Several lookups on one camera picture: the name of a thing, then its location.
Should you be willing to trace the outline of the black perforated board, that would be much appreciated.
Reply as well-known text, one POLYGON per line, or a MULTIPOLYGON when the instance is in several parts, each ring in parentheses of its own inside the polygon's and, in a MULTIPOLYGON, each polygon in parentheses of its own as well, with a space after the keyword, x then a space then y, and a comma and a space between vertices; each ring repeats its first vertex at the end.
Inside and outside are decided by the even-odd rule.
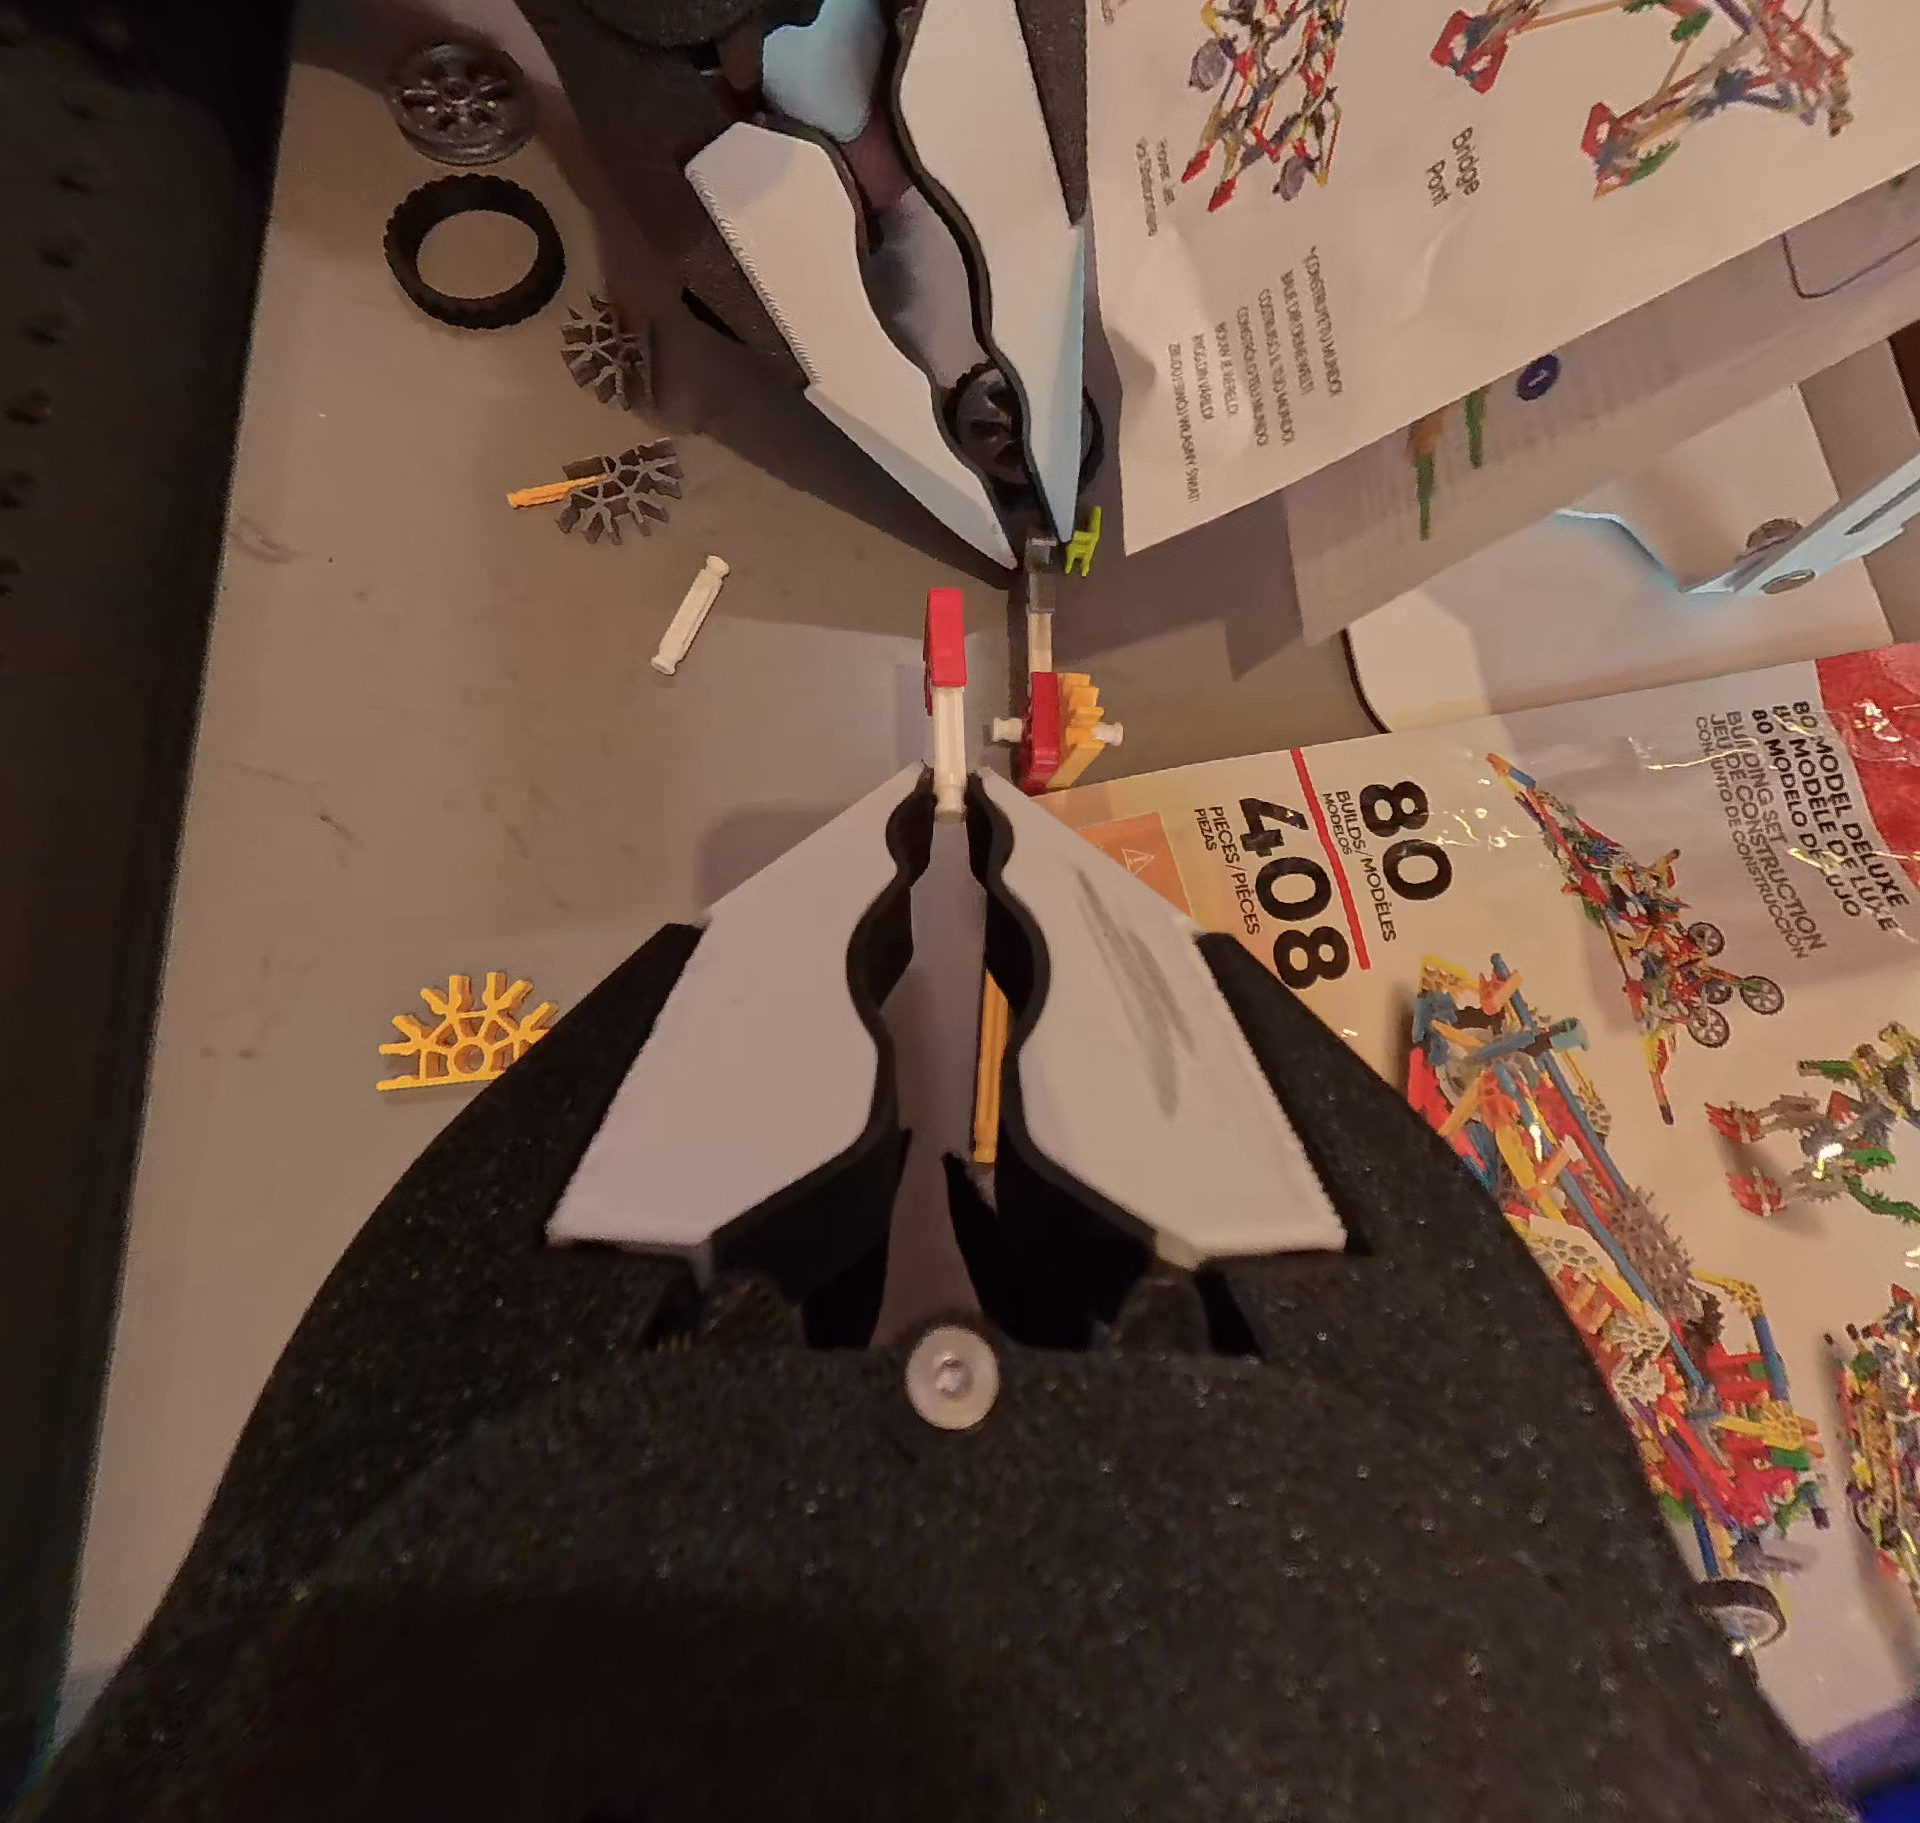
POLYGON ((59 1705, 294 0, 3 0, 1 1732, 59 1705))

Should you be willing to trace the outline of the grey wheel hub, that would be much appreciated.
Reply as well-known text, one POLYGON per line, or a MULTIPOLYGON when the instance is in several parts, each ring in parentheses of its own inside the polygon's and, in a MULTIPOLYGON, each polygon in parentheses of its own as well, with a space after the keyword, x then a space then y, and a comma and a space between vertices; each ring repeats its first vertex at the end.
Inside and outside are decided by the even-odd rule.
POLYGON ((536 105, 519 64, 491 46, 438 39, 388 71, 397 131, 436 165, 496 165, 536 135, 536 105))

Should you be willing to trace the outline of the small black wheel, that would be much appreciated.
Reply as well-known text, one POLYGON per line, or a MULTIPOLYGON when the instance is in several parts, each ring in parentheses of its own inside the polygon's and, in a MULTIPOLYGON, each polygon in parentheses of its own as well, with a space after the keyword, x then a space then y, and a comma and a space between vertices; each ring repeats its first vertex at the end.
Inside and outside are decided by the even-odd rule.
POLYGON ((995 498, 1039 498, 1022 449, 1017 391, 993 362, 963 370, 946 391, 943 414, 946 436, 995 498))

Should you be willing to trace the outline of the short white spacer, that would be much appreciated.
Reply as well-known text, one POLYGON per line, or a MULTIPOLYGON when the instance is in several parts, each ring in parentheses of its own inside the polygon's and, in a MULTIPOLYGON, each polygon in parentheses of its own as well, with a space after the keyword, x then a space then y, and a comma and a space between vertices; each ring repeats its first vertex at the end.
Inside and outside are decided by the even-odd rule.
POLYGON ((665 629, 661 629, 660 645, 652 657, 652 668, 657 674, 676 674, 692 645, 701 636, 707 624, 707 614, 713 610, 730 575, 732 566, 721 557, 707 557, 702 561, 701 569, 692 577, 690 587, 676 605, 671 624, 665 625, 665 629))

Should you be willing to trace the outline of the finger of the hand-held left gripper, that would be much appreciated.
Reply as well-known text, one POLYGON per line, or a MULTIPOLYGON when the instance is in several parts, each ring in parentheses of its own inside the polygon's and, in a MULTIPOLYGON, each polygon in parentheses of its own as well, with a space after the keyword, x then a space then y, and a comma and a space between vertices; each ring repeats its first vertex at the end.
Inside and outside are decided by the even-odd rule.
POLYGON ((1066 211, 1015 0, 920 0, 896 109, 913 170, 960 234, 976 335, 1017 401, 1027 475, 1057 541, 1069 541, 1085 241, 1066 211))
POLYGON ((953 538, 1015 556, 982 477, 946 442, 930 374, 882 327, 860 274, 860 215, 826 143, 730 124, 686 177, 803 370, 805 401, 953 538))

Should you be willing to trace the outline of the connector assembly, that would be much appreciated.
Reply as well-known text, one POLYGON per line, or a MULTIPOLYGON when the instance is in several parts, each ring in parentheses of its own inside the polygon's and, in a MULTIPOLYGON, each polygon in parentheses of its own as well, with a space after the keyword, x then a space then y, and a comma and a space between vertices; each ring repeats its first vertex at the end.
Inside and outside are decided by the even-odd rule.
POLYGON ((1013 782, 1033 799, 1077 787, 1124 737, 1123 724, 1107 717, 1092 679, 1059 668, 1053 659, 1063 549, 1059 543, 1033 543, 1027 550, 1020 715, 990 724, 990 742, 1009 750, 1013 782))

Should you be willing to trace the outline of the black rubber tyre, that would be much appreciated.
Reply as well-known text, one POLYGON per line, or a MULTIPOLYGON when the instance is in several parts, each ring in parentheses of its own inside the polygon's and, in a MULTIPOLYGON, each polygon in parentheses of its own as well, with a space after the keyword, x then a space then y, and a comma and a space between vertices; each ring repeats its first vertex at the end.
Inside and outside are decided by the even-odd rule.
POLYGON ((380 248, 397 285, 422 315, 464 333, 496 333, 536 318, 552 302, 566 274, 563 237, 544 204, 522 185, 487 176, 458 174, 429 180, 392 211, 380 248), (457 217, 503 217, 534 237, 527 270, 503 292, 487 297, 463 297, 436 290, 419 272, 427 237, 457 217))

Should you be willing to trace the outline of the blue plastic bin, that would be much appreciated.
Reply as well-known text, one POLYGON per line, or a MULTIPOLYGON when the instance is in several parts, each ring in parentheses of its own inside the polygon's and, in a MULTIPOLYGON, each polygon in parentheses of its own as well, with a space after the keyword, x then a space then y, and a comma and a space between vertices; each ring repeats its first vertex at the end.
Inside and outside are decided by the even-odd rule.
POLYGON ((1835 1802, 1853 1818, 1863 1820, 1915 1820, 1918 1818, 1918 1737, 1902 1734, 1890 1739, 1890 1749, 1843 1753, 1841 1739, 1825 1739, 1808 1749, 1835 1802))

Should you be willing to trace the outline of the building instruction sheet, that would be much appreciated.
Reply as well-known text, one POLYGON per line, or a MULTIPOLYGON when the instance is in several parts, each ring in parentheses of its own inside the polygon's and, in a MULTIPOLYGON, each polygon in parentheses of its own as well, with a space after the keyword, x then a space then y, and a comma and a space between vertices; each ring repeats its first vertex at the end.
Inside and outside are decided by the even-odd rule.
POLYGON ((1124 549, 1325 636, 1915 322, 1915 0, 1089 0, 1124 549))

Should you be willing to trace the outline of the white book stand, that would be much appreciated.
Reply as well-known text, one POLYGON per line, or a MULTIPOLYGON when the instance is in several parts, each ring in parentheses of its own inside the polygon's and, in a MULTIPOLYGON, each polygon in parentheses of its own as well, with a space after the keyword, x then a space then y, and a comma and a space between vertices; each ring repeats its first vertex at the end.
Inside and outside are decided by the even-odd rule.
POLYGON ((1768 520, 1827 514, 1915 453, 1890 340, 1739 410, 1496 541, 1340 635, 1377 726, 1738 674, 1897 642, 1863 560, 1773 593, 1697 593, 1768 520))

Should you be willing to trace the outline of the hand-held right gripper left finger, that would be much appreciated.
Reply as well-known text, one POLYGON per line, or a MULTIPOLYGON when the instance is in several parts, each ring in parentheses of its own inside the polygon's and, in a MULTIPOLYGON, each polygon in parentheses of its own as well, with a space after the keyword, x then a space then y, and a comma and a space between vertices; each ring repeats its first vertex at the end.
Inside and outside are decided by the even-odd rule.
POLYGON ((908 764, 713 904, 545 1237, 692 1269, 852 1269, 900 1186, 882 1005, 915 952, 908 764))

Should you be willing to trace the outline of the dark snowflake connector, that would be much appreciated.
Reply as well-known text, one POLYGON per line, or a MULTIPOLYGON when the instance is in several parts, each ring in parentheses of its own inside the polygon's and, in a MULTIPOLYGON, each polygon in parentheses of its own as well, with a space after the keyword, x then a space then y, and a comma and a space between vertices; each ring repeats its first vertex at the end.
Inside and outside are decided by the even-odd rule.
POLYGON ((588 295, 560 326, 563 369, 577 388, 622 411, 652 407, 656 366, 652 331, 628 326, 617 305, 588 295))

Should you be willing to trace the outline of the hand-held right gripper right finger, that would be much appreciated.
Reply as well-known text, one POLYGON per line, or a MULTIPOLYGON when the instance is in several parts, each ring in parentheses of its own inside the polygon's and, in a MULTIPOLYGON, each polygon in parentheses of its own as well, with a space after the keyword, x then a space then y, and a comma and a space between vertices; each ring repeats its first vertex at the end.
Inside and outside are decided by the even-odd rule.
POLYGON ((979 876, 1009 1005, 995 1206, 1184 1269, 1335 1254, 1346 1228, 1203 955, 1212 934, 993 774, 979 876))

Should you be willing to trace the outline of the colourful toy packaging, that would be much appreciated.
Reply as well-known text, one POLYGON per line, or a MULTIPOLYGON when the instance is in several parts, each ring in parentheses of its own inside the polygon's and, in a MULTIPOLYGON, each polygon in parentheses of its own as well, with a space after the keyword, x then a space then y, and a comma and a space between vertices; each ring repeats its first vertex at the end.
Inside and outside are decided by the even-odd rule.
POLYGON ((1918 651, 1046 808, 1405 1095, 1805 1739, 1915 1696, 1918 651))

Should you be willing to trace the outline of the grey snowflake connector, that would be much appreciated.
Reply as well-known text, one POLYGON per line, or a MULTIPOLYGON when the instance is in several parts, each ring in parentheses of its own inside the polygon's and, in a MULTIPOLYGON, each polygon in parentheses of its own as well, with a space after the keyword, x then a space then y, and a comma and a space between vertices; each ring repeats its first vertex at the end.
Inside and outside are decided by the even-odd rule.
POLYGON ((668 504, 683 498, 683 468, 671 440, 570 463, 563 477, 572 489, 556 527, 588 543, 622 543, 623 524, 647 538, 653 527, 668 522, 668 504))

